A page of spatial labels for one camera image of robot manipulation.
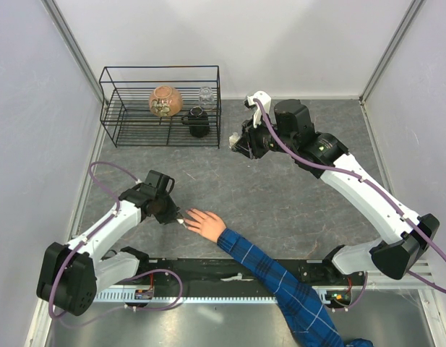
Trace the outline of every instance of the white wall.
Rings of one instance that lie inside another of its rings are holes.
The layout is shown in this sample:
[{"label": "white wall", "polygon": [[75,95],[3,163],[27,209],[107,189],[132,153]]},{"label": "white wall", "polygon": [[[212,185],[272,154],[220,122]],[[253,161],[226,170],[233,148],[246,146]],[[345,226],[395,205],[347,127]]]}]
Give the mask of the white wall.
[{"label": "white wall", "polygon": [[410,0],[57,0],[94,73],[219,64],[223,97],[359,95]]},{"label": "white wall", "polygon": [[[396,196],[438,217],[435,241],[446,252],[446,0],[425,1],[367,109]],[[446,287],[446,265],[427,257]]]},{"label": "white wall", "polygon": [[67,227],[99,102],[39,0],[0,1],[0,347],[23,346]]}]

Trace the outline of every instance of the black wire rack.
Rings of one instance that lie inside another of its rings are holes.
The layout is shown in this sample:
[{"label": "black wire rack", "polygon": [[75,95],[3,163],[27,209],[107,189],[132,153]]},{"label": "black wire rack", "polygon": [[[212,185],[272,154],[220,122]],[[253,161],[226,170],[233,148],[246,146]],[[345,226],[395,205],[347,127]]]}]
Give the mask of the black wire rack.
[{"label": "black wire rack", "polygon": [[[104,67],[99,78],[104,95],[100,122],[118,146],[220,147],[220,70],[218,65],[168,67]],[[149,109],[149,96],[160,85],[176,88],[183,108],[175,116],[157,117]],[[200,88],[210,87],[213,102],[205,106],[205,136],[195,137],[198,121],[186,116],[199,106]]]}]

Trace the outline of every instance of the mug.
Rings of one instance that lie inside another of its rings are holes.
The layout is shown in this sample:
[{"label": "mug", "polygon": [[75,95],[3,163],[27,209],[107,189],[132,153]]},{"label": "mug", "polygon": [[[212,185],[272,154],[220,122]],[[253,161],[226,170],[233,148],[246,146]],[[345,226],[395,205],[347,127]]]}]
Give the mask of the mug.
[{"label": "mug", "polygon": [[208,114],[200,106],[191,108],[186,116],[181,117],[181,121],[182,124],[189,126],[189,131],[193,137],[201,138],[210,132]]}]

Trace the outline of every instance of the glass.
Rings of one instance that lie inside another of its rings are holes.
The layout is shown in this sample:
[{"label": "glass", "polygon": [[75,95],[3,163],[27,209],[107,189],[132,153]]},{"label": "glass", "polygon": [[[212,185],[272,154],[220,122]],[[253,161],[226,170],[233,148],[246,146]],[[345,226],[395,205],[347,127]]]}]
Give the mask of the glass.
[{"label": "glass", "polygon": [[215,108],[215,97],[211,87],[201,87],[199,91],[199,106],[203,111],[211,111]]}]

